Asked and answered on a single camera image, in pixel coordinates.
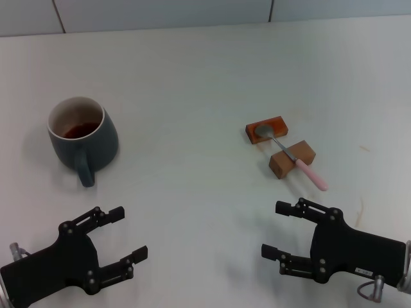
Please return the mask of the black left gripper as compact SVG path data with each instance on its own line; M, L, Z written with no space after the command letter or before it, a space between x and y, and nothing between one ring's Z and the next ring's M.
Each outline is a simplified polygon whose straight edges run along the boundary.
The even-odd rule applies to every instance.
M96 228L125 218L123 207L105 213L100 207L66 221L58 239L49 247L1 268L1 278L13 304L33 304L66 287L88 295L134 277L134 264L148 258L147 246L120 261L99 268L96 249L87 236Z

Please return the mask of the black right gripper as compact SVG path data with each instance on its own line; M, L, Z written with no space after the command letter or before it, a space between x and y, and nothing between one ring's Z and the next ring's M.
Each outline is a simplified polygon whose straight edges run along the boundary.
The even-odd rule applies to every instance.
M341 271L369 279L381 275L385 283L393 287L402 278L406 244L351 228L341 210L299 198L295 205L277 201L275 213L317 224L310 257L261 245L262 258L279 261L281 275L312 279L320 284L327 283L334 273Z

